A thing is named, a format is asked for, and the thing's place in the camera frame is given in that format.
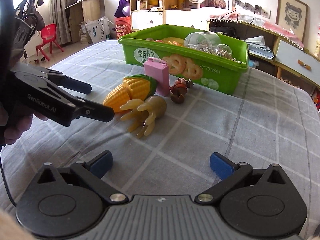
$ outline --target white shopping bag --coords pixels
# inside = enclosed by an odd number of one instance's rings
[[[109,22],[111,21],[108,20],[108,17],[104,16],[99,20],[87,21],[85,23],[93,44],[110,39]]]

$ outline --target beige rubber toy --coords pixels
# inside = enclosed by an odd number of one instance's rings
[[[132,110],[121,117],[121,121],[134,119],[134,122],[127,128],[128,132],[133,132],[142,125],[137,134],[137,138],[143,135],[148,136],[155,127],[155,119],[164,116],[167,110],[167,103],[160,96],[151,96],[144,102],[141,99],[129,100],[120,107],[121,110]]]

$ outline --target white oval label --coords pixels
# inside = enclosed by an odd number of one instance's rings
[[[134,58],[140,62],[145,63],[149,57],[159,58],[158,54],[156,54],[153,50],[147,48],[138,48],[133,52]]]

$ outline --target gray ribbed plate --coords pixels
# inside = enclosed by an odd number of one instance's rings
[[[190,196],[136,195],[125,205],[112,206],[102,221],[72,240],[249,240],[227,226],[215,208]],[[291,236],[288,240],[298,240]]]

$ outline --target wooden drawer handle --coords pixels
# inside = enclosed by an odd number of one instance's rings
[[[304,67],[306,68],[307,70],[310,70],[311,71],[311,67],[305,63],[303,63],[301,60],[298,60],[298,63],[301,67]]]

